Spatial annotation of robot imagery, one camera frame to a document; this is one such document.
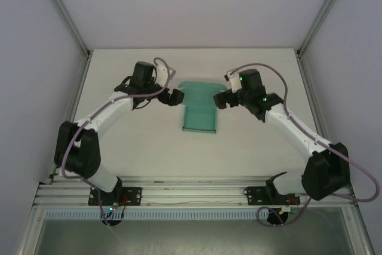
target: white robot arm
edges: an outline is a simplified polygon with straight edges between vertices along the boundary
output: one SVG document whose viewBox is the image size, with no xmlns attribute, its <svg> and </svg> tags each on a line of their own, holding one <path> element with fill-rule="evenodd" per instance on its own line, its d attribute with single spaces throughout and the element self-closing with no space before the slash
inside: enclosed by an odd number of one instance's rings
<svg viewBox="0 0 382 255">
<path fill-rule="evenodd" d="M 271 177 L 267 181 L 266 192 L 272 200 L 280 202 L 284 195 L 295 193 L 308 194 L 315 200 L 332 194 L 338 189 L 350 183 L 349 163 L 323 148 L 317 142 L 324 143 L 339 153 L 347 156 L 347 149 L 341 143 L 332 143 L 309 129 L 295 115 L 285 111 L 284 101 L 278 95 L 267 94 L 256 69 L 247 69 L 242 72 L 228 71 L 225 79 L 230 82 L 231 89 L 214 96 L 214 101 L 219 109 L 244 106 L 257 119 L 275 128 L 284 138 L 292 144 L 306 161 L 305 170 L 300 173 L 281 171 L 280 174 Z M 307 137 L 296 125 L 311 135 L 314 139 Z"/>
<path fill-rule="evenodd" d="M 122 116 L 139 108 L 145 100 L 156 98 L 168 106 L 179 105 L 183 92 L 166 87 L 175 70 L 165 62 L 138 62 L 132 76 L 126 77 L 108 101 L 95 112 L 77 122 L 64 122 L 58 132 L 54 162 L 78 174 L 103 192 L 112 193 L 113 202 L 121 201 L 122 181 L 101 163 L 99 140 Z"/>
</svg>

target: black mounting plate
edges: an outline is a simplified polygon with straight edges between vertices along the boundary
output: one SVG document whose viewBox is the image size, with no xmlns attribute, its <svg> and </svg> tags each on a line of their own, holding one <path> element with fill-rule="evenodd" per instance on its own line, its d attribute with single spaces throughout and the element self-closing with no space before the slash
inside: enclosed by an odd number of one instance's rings
<svg viewBox="0 0 382 255">
<path fill-rule="evenodd" d="M 243 193 L 247 196 L 248 205 L 288 205 L 288 203 L 294 205 L 296 202 L 300 204 L 300 197 L 294 194 L 277 194 L 270 198 L 265 186 L 249 186 L 243 190 Z"/>
<path fill-rule="evenodd" d="M 122 202 L 119 206 L 139 206 L 141 205 L 142 198 L 142 188 L 122 188 Z M 111 206 L 114 203 L 114 194 L 101 191 L 101 202 L 102 206 Z M 95 206 L 98 205 L 98 191 L 96 189 L 90 189 L 90 196 L 88 205 Z"/>
</svg>

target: white table surface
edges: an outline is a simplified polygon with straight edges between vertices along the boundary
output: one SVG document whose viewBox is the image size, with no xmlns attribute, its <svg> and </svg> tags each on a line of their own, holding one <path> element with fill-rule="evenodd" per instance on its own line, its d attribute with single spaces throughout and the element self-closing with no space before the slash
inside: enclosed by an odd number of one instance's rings
<svg viewBox="0 0 382 255">
<path fill-rule="evenodd" d="M 128 75 L 137 61 L 162 57 L 182 81 L 225 84 L 227 70 L 242 64 L 272 65 L 289 85 L 289 108 L 315 130 L 293 49 L 121 49 L 94 50 L 76 119 L 95 111 Z M 258 68 L 268 93 L 280 96 L 279 78 Z M 104 166 L 117 176 L 242 177 L 271 176 L 304 168 L 305 162 L 273 128 L 244 107 L 218 110 L 217 133 L 182 131 L 184 106 L 153 100 L 121 118 L 100 140 Z"/>
</svg>

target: gray wall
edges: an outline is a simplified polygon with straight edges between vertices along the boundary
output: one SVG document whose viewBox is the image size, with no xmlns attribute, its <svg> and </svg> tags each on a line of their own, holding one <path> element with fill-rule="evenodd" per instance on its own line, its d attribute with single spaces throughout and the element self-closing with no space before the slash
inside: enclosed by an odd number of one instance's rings
<svg viewBox="0 0 382 255">
<path fill-rule="evenodd" d="M 63 0 L 93 48 L 298 48 L 324 0 Z"/>
<path fill-rule="evenodd" d="M 382 182 L 382 0 L 337 0 L 306 55 L 327 126 L 350 156 Z M 352 170 L 356 195 L 374 186 Z M 361 204 L 377 254 L 382 254 L 382 196 Z"/>
<path fill-rule="evenodd" d="M 13 254 L 83 55 L 51 0 L 0 7 L 0 253 Z"/>
</svg>

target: white wall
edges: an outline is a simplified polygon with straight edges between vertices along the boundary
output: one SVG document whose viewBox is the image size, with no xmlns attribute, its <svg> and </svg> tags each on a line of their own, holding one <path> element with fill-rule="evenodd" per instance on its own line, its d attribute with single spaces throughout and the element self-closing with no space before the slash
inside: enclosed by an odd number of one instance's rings
<svg viewBox="0 0 382 255">
<path fill-rule="evenodd" d="M 63 0 L 93 48 L 298 48 L 324 0 Z"/>
<path fill-rule="evenodd" d="M 318 90 L 334 140 L 382 182 L 382 0 L 337 0 L 307 52 L 307 65 Z M 372 195 L 373 184 L 352 170 L 358 197 Z M 382 196 L 361 204 L 369 235 L 382 254 Z"/>
<path fill-rule="evenodd" d="M 48 176 L 83 55 L 51 0 L 0 0 L 0 253 Z"/>
</svg>

